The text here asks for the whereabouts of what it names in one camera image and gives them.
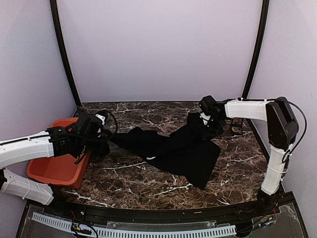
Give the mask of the black t-shirt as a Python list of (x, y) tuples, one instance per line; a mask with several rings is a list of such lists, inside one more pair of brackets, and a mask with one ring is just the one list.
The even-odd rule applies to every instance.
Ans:
[(204, 140), (199, 113), (189, 113), (184, 126), (162, 136), (155, 130), (135, 127), (127, 133), (117, 133), (110, 141), (150, 165), (179, 176), (199, 189), (205, 189), (220, 155), (220, 147), (211, 140)]

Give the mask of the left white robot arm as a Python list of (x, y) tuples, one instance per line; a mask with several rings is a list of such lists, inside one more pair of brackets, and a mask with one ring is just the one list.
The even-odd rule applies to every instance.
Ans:
[(107, 155), (110, 112), (67, 118), (39, 133), (0, 143), (0, 191), (49, 205), (59, 216), (70, 206), (60, 186), (79, 188), (92, 154)]

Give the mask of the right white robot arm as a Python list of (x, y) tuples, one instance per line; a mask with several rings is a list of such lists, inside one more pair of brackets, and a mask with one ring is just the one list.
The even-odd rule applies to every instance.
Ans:
[(299, 124), (292, 110), (294, 106), (285, 97), (216, 101), (212, 96), (206, 96), (199, 102), (202, 134), (204, 138), (219, 136), (223, 132), (226, 119), (265, 121), (270, 154), (261, 192), (273, 195), (287, 173), (289, 158), (300, 143), (296, 138)]

